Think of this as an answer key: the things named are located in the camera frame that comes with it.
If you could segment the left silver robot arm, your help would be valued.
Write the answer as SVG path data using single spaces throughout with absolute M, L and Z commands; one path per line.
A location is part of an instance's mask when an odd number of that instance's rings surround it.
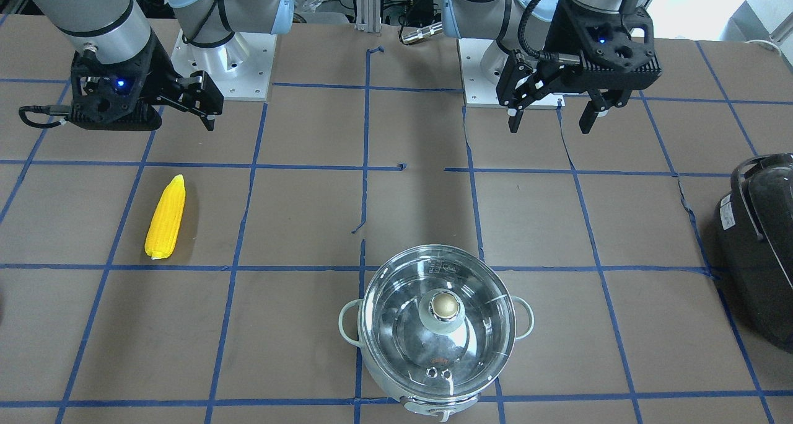
M 444 0 L 448 37 L 492 40 L 505 54 L 496 97 L 516 133 L 550 94 L 587 94 L 581 132 L 662 75 L 648 0 Z

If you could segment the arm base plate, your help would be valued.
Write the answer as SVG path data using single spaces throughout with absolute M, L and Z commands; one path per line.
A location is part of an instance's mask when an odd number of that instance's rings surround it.
M 278 40 L 272 34 L 236 32 L 225 45 L 198 48 L 178 37 L 171 61 L 182 76 L 208 72 L 227 101 L 266 102 Z
M 458 40 L 465 105 L 470 108 L 499 108 L 496 85 L 507 54 L 495 40 Z

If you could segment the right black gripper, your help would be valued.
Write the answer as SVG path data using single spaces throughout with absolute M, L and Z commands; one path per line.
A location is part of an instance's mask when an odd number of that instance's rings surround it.
M 176 72 L 156 37 L 131 59 L 101 63 L 85 48 L 71 62 L 72 102 L 67 115 L 85 130 L 154 131 L 161 127 L 159 105 L 169 105 L 201 119 L 215 130 L 224 96 L 206 71 L 185 77 Z

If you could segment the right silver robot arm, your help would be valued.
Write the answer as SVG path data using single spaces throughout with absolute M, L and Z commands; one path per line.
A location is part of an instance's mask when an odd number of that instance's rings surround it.
M 195 61 L 175 69 L 138 0 L 32 0 L 74 48 L 71 103 L 18 108 L 34 128 L 71 123 L 85 130 L 150 132 L 157 108 L 198 117 L 207 130 L 221 116 L 216 83 L 249 64 L 246 33 L 282 35 L 294 21 L 295 0 L 168 0 Z

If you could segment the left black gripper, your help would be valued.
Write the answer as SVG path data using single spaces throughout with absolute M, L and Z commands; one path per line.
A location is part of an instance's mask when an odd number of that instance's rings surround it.
M 543 0 L 529 0 L 516 25 L 514 44 L 496 85 L 499 105 L 508 108 L 508 128 L 517 133 L 524 109 L 550 94 L 587 94 L 579 119 L 589 134 L 609 108 L 622 108 L 634 91 L 658 80 L 652 19 L 638 0 L 618 0 L 616 9 L 597 11 L 577 0 L 558 0 L 541 40 L 531 41 L 530 21 Z

